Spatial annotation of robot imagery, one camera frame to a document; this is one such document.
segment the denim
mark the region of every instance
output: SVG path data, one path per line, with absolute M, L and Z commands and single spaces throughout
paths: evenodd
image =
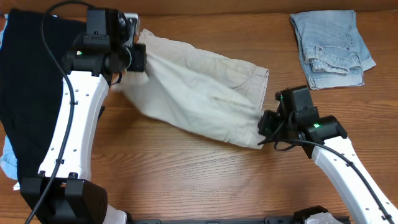
M 18 180 L 17 178 L 17 158 L 12 150 L 11 142 L 6 136 L 4 140 L 4 148 L 2 149 L 2 156 L 0 157 L 0 166 L 3 172 L 9 178 Z
M 311 89 L 364 85 L 363 72 L 376 65 L 356 28 L 355 15 L 352 10 L 290 15 Z
M 7 27 L 8 14 L 4 15 L 4 17 L 6 18 L 6 23 L 5 23 L 5 25 L 4 25 L 3 30 L 0 31 L 0 49 L 1 49 L 1 46 L 2 46 L 2 38 L 4 37 L 4 31 L 6 30 L 6 27 Z

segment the clothing pile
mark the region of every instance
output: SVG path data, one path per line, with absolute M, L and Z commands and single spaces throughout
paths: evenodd
M 363 72 L 375 66 L 356 28 L 355 12 L 291 14 L 298 59 L 311 89 L 364 85 Z

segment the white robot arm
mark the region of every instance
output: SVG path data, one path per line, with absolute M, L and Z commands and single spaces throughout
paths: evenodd
M 91 148 L 95 135 L 96 124 L 103 101 L 108 94 L 109 86 L 102 75 L 93 76 L 91 72 L 72 71 L 69 80 L 75 90 L 75 112 L 67 146 L 63 154 L 63 162 L 56 178 L 91 179 Z M 70 97 L 65 80 L 63 81 L 63 97 L 55 126 L 50 148 L 39 173 L 50 177 L 58 158 L 65 128 L 69 117 Z M 127 213 L 116 210 L 108 204 L 103 224 L 126 224 Z
M 369 185 L 384 205 L 387 213 L 391 215 L 392 220 L 397 222 L 397 208 L 383 194 L 362 165 L 351 141 L 348 138 L 343 139 L 341 136 L 338 136 L 325 140 L 325 146 L 336 150 L 355 164 L 367 182 L 369 182 Z M 331 183 L 343 199 L 355 223 L 389 223 L 364 185 L 364 182 L 350 166 L 347 166 L 345 161 L 334 153 L 318 146 L 315 146 L 313 149 L 312 159 L 331 180 Z
M 306 86 L 286 89 L 275 97 L 280 101 L 279 108 L 276 112 L 264 112 L 259 133 L 267 139 L 259 144 L 275 142 L 275 149 L 279 141 L 292 144 L 286 149 L 277 149 L 282 151 L 302 146 L 308 158 L 331 180 L 356 223 L 397 221 L 398 210 L 362 165 L 347 132 L 335 117 L 319 117 L 309 89 Z M 324 208 L 314 207 L 297 212 L 294 218 L 298 223 L 333 221 Z

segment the black cable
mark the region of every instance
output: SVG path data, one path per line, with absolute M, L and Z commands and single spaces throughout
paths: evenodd
M 344 160 L 347 163 L 347 166 L 351 166 L 351 168 L 353 168 L 353 170 L 355 171 L 355 173 L 359 176 L 359 178 L 363 181 L 364 185 L 366 186 L 366 188 L 369 190 L 369 193 L 372 195 L 373 199 L 375 200 L 375 202 L 377 203 L 377 205 L 379 206 L 381 212 L 384 215 L 384 218 L 390 223 L 390 224 L 394 224 L 394 221 L 392 220 L 392 217 L 390 214 L 388 214 L 387 210 L 384 208 L 383 204 L 380 202 L 379 198 L 377 197 L 376 193 L 374 193 L 372 187 L 370 186 L 369 182 L 365 179 L 365 177 L 362 175 L 361 171 L 358 170 L 358 168 L 355 166 L 355 164 L 353 162 L 351 162 L 349 159 L 345 158 L 345 156 L 341 155 L 339 152 L 337 152 L 336 150 L 316 143 L 316 142 L 311 142 L 311 141 L 306 141 L 306 140 L 299 140 L 299 139 L 278 139 L 278 140 L 268 140 L 265 141 L 266 143 L 270 143 L 272 141 L 280 141 L 280 142 L 286 142 L 289 144 L 292 144 L 293 146 L 299 146 L 299 145 L 295 145 L 295 143 L 299 143 L 299 144 L 310 144 L 313 146 L 318 146 L 321 147 L 323 149 L 326 149 L 329 152 L 332 152 L 333 154 L 335 154 L 336 156 L 338 156 L 340 159 Z
M 282 121 L 281 124 L 279 125 L 279 127 L 274 131 L 274 133 L 271 134 L 271 139 L 273 139 L 280 131 L 280 129 L 283 127 L 283 125 L 285 124 L 285 121 Z
M 57 163 L 55 164 L 54 170 L 51 174 L 50 180 L 47 184 L 47 186 L 45 186 L 44 191 L 42 193 L 42 195 L 40 196 L 39 200 L 37 201 L 35 207 L 32 209 L 32 212 L 30 213 L 30 215 L 28 216 L 28 218 L 25 221 L 25 224 L 30 223 L 30 221 L 32 221 L 33 217 L 35 216 L 36 212 L 38 211 L 39 207 L 41 206 L 41 204 L 43 203 L 46 195 L 48 194 L 50 188 L 51 188 L 51 184 L 55 179 L 55 176 L 57 175 L 57 172 L 60 168 L 61 162 L 62 162 L 62 156 L 63 153 L 65 151 L 65 146 L 67 144 L 68 141 L 68 137 L 69 137 L 69 132 L 70 132 L 70 128 L 72 126 L 72 120 L 73 120 L 73 112 L 75 110 L 75 104 L 73 102 L 75 102 L 75 95 L 73 94 L 73 87 L 72 84 L 70 83 L 70 80 L 68 78 L 68 75 L 63 71 L 62 67 L 60 66 L 60 64 L 57 62 L 57 60 L 55 59 L 54 55 L 51 53 L 51 50 L 49 49 L 46 41 L 45 41 L 45 37 L 44 37 L 44 20 L 45 18 L 56 8 L 66 5 L 66 4 L 82 4 L 88 7 L 94 7 L 91 4 L 85 3 L 85 2 L 81 2 L 81 1 L 64 1 L 64 2 L 60 2 L 58 4 L 55 4 L 54 6 L 52 6 L 50 9 L 48 9 L 42 18 L 42 22 L 40 25 L 40 36 L 44 45 L 45 50 L 47 51 L 48 55 L 50 56 L 50 58 L 52 59 L 52 61 L 54 62 L 54 64 L 57 66 L 57 69 L 59 70 L 59 72 L 62 74 L 63 78 L 65 79 L 67 85 L 68 85 L 68 89 L 69 89 L 69 93 L 70 93 L 70 110 L 69 110 L 69 118 L 68 118 L 68 124 L 67 124 L 67 128 L 65 130 L 65 135 L 63 136 L 63 140 L 62 140 L 62 144 L 61 144 L 61 148 L 60 148 L 60 153 L 58 155 L 58 159 L 57 159 Z
M 275 144 L 274 144 L 274 149 L 276 150 L 276 151 L 279 151 L 279 152 L 284 152 L 284 151 L 289 151 L 289 150 L 291 150 L 291 149 L 293 149 L 296 145 L 291 145 L 291 146 L 288 146 L 288 147 L 286 147 L 286 148 L 284 148 L 284 149 L 278 149 L 278 148 L 276 148 L 276 146 L 278 145 L 278 143 L 279 143 L 279 140 L 276 140 L 275 141 Z
M 118 84 L 122 81 L 122 72 L 119 72 L 119 76 L 118 76 L 118 80 L 116 80 L 116 82 L 112 83 L 111 86 Z
M 292 122 L 293 114 L 294 114 L 294 111 L 291 111 L 289 114 L 289 118 L 288 118 L 290 130 L 296 130 L 296 128 L 293 128 L 293 122 Z

